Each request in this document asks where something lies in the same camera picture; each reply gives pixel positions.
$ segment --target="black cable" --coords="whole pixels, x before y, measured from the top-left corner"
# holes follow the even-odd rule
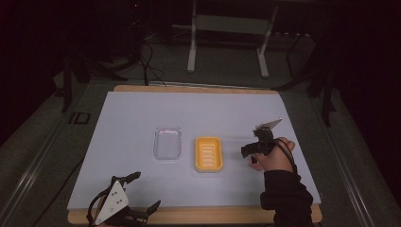
[[[278,141],[282,142],[287,147],[288,150],[285,150]],[[289,162],[291,163],[293,173],[298,174],[298,168],[295,165],[294,157],[292,156],[291,149],[288,147],[288,145],[281,139],[274,139],[274,143],[276,144],[277,147],[280,148],[280,150],[284,152],[284,154],[286,154]]]
[[[64,183],[61,185],[59,191],[56,193],[56,195],[53,197],[53,199],[51,200],[51,202],[46,206],[46,208],[44,208],[44,210],[41,212],[41,214],[38,216],[38,218],[36,218],[35,222],[33,222],[33,224],[31,225],[31,227],[36,226],[39,221],[44,217],[45,213],[47,212],[47,210],[50,208],[50,206],[54,203],[54,201],[56,200],[56,198],[60,195],[60,193],[62,192],[62,190],[64,189],[65,185],[68,183],[68,181],[70,180],[71,176],[74,174],[74,172],[78,169],[78,167],[82,164],[83,159],[81,159],[79,161],[79,163],[77,163],[77,165],[73,168],[73,170],[71,170],[70,174],[67,176],[67,178],[65,179]]]
[[[149,66],[149,69],[150,69],[150,71],[153,73],[154,77],[156,77],[156,79],[151,79],[151,81],[159,80],[159,81],[161,81],[161,82],[163,83],[163,85],[166,87],[167,85],[166,85],[165,82],[162,80],[162,77],[165,76],[165,72],[163,72],[163,71],[160,70],[160,69],[153,68],[153,67],[151,67],[151,66]],[[161,75],[161,76],[158,76],[158,75],[154,72],[154,70],[161,72],[162,75]]]

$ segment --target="orange tray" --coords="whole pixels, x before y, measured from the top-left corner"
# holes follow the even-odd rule
[[[218,172],[223,168],[221,143],[217,137],[198,137],[195,144],[195,167],[199,172]]]

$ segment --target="table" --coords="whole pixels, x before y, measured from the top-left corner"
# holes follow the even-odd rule
[[[164,92],[164,93],[212,93],[212,94],[272,94],[272,91],[174,88],[174,87],[137,87],[117,86],[116,92]],[[70,209],[68,220],[74,224],[86,223],[86,209]],[[262,210],[257,205],[213,206],[213,207],[161,207],[153,214],[149,224],[213,224],[213,223],[272,223],[274,212]],[[318,204],[312,205],[312,220],[322,220]]]

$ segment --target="floor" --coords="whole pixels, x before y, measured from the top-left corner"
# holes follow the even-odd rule
[[[177,32],[171,43],[149,35],[146,41],[151,48],[144,45],[142,53],[145,61],[150,60],[150,84],[269,89],[292,79],[286,54],[294,37],[271,37],[265,54],[271,77],[262,79],[254,43],[211,39],[216,36],[200,35],[196,71],[188,74],[187,31]],[[291,70],[297,72],[302,67],[313,45],[307,37],[302,38],[290,54]],[[144,83],[140,63],[117,73],[129,79],[127,84]],[[61,76],[55,77],[59,86]],[[0,148],[1,226],[72,226],[66,218],[66,205],[79,163],[89,146],[105,95],[121,82],[92,72],[89,84],[76,80],[73,84],[73,103],[66,113],[61,113],[62,98],[51,96]],[[308,84],[306,81],[281,94],[301,146],[308,150],[305,158],[321,193],[323,221],[319,225],[401,226],[399,207],[342,103],[340,92],[333,93],[336,111],[330,114],[331,127],[327,128],[320,118],[322,99],[306,95]],[[69,123],[77,112],[91,113],[87,125]]]

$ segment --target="dark background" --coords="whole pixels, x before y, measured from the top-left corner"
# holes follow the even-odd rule
[[[190,2],[153,0],[149,25],[164,27],[166,36],[171,32],[168,25],[190,25]],[[208,2],[200,5],[200,9],[213,13],[216,8],[210,8]],[[255,9],[252,1],[247,3],[245,8],[231,1],[221,1],[218,6],[225,9],[227,15],[240,13],[247,16],[248,11]],[[114,39],[124,39],[124,35],[107,36],[113,25],[102,26],[96,4],[95,0],[1,2],[0,145],[56,91],[52,78],[62,69],[67,43],[81,44],[90,55],[106,59],[115,50],[124,48],[113,45],[119,43]],[[312,38],[321,41],[309,68],[322,67],[336,60],[334,85],[340,90],[384,179],[401,204],[401,183],[397,180],[401,174],[400,3],[394,0],[385,4],[361,1],[356,7],[335,7],[334,14],[332,9],[326,9],[326,14],[308,11],[315,7],[280,10],[274,30],[307,31],[312,33]],[[118,14],[127,18],[124,13]],[[322,33],[324,23],[317,23],[313,17],[306,20],[310,15],[324,19],[327,15],[334,16]],[[249,16],[264,17],[265,14],[262,10]]]

